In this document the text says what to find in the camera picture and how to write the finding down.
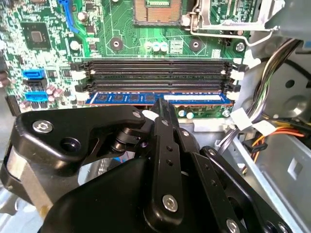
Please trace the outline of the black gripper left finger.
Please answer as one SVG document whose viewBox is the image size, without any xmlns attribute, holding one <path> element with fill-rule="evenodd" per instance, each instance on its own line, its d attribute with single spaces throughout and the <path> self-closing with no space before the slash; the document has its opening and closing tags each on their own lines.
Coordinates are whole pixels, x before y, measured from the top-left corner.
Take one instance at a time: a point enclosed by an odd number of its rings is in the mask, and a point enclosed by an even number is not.
<svg viewBox="0 0 311 233">
<path fill-rule="evenodd" d="M 33 204 L 44 220 L 68 192 L 132 159 L 178 163 L 180 149 L 168 102 L 154 119 L 134 106 L 26 112 L 17 116 L 0 170 L 5 188 Z"/>
</svg>

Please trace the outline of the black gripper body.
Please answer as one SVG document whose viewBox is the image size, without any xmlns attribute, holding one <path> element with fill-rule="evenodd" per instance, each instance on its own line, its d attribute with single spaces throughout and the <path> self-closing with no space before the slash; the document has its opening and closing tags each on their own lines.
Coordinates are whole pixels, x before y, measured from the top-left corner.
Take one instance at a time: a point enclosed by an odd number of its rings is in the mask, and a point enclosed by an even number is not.
<svg viewBox="0 0 311 233">
<path fill-rule="evenodd" d="M 207 203 L 189 190 L 178 163 L 132 159 L 68 192 L 43 233 L 215 233 Z"/>
</svg>

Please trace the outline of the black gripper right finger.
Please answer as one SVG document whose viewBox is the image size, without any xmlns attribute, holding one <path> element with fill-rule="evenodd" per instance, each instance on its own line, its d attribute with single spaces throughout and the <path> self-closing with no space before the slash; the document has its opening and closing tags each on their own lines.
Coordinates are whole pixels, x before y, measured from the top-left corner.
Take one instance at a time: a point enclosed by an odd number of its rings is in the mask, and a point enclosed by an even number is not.
<svg viewBox="0 0 311 233">
<path fill-rule="evenodd" d="M 291 233 L 290 226 L 212 147 L 200 148 L 180 128 L 174 106 L 167 104 L 181 152 L 181 168 L 189 175 L 190 204 L 210 233 Z"/>
</svg>

